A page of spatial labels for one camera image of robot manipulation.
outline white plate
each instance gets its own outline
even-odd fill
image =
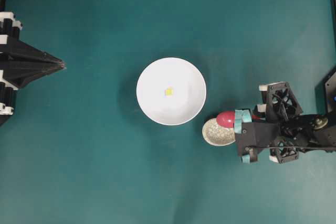
[[[179,125],[202,109],[206,85],[201,72],[180,58],[163,58],[141,73],[136,97],[142,111],[154,122]]]
[[[205,141],[215,146],[226,146],[235,142],[233,128],[220,126],[215,118],[210,119],[203,125],[202,134]]]

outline pink egg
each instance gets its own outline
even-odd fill
[[[225,111],[217,116],[217,123],[225,128],[233,128],[235,123],[235,112]]]

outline teal tape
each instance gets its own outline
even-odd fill
[[[249,164],[250,163],[250,155],[247,154],[247,155],[244,155],[241,157],[241,161],[244,163],[244,164]]]
[[[248,110],[243,110],[242,117],[244,123],[250,123],[252,122],[251,114]]]
[[[237,134],[241,134],[242,133],[241,124],[250,122],[252,122],[252,117],[248,110],[236,110],[234,132]]]

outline yellow object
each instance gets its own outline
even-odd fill
[[[173,92],[174,90],[173,90],[173,88],[167,88],[165,91],[164,91],[164,94],[166,95],[166,97],[167,96],[169,96],[169,95],[173,95]]]

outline teal tabletop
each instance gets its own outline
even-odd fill
[[[336,154],[242,164],[204,122],[261,102],[288,81],[304,113],[323,113],[336,65],[331,0],[7,0],[22,41],[67,69],[19,91],[0,128],[0,223],[334,223]],[[193,120],[164,126],[135,94],[152,61],[203,74]]]

